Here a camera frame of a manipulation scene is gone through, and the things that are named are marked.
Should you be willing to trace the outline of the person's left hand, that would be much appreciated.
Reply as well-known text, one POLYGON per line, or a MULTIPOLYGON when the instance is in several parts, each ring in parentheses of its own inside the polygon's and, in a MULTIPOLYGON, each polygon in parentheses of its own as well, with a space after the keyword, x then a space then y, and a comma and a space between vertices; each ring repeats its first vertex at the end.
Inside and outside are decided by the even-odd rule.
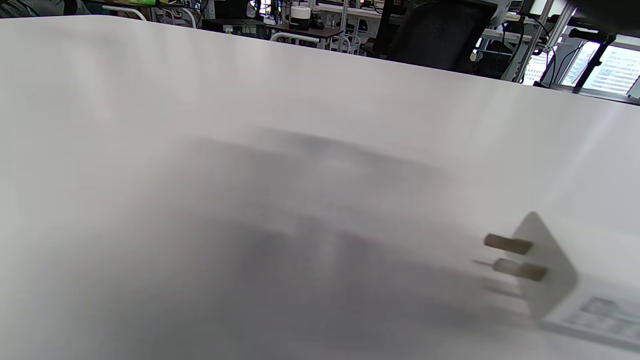
POLYGON ((638 0, 569 0, 586 18, 611 32, 635 32, 640 29, 638 0))

